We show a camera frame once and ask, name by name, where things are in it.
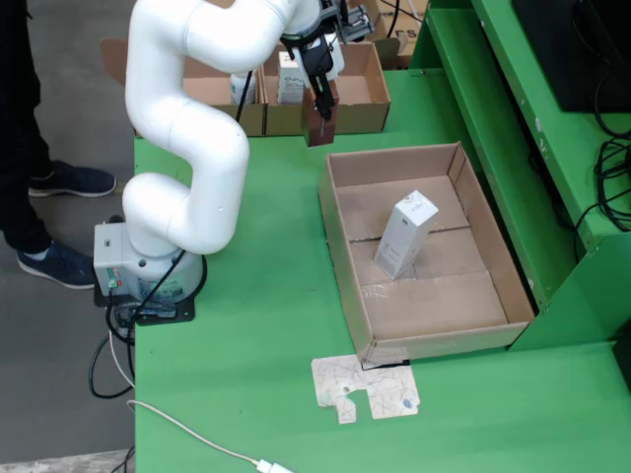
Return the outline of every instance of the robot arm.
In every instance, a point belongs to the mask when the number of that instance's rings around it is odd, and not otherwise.
[[[316,104],[326,117],[327,81],[344,66],[339,41],[334,41],[336,28],[343,40],[370,32],[359,28],[364,19],[370,25],[365,15],[351,23],[330,2],[236,0],[222,9],[202,0],[137,1],[129,31],[129,117],[145,139],[184,158],[193,169],[190,188],[155,173],[140,174],[127,184],[123,208],[139,253],[153,258],[178,248],[213,253],[228,244],[237,224],[247,138],[228,114],[184,93],[184,57],[226,73],[248,71],[262,64],[282,37],[302,58],[307,83],[316,88]]]

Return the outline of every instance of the sneaker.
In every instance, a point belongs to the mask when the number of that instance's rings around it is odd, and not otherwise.
[[[111,194],[116,188],[115,177],[102,170],[75,168],[61,161],[53,161],[52,169],[52,174],[48,177],[31,178],[31,197],[48,197],[55,194],[103,197]]]
[[[18,251],[18,264],[27,273],[49,279],[69,289],[92,289],[92,258],[54,241],[41,261]]]

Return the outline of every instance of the black pants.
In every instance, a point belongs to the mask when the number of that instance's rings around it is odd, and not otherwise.
[[[0,0],[0,230],[13,248],[44,251],[50,236],[29,202],[29,180],[52,172],[39,134],[39,104],[27,0]]]

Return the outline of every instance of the small white box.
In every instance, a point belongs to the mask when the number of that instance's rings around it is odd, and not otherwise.
[[[304,80],[300,66],[287,51],[278,53],[278,103],[298,105],[303,102]]]
[[[398,278],[414,262],[437,214],[436,206],[418,190],[396,204],[379,243],[375,264],[391,279]]]

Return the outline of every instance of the leg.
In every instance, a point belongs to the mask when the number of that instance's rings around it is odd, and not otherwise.
[[[54,174],[33,115],[38,104],[27,2],[0,0],[0,230],[18,250],[26,272],[72,289],[90,289],[91,259],[53,242],[29,202],[32,177]]]
[[[37,169],[45,170],[46,164],[28,120],[39,102],[39,82],[26,13],[25,0],[0,2],[0,230],[10,246],[37,253],[51,241],[29,202],[33,157],[40,156]]]

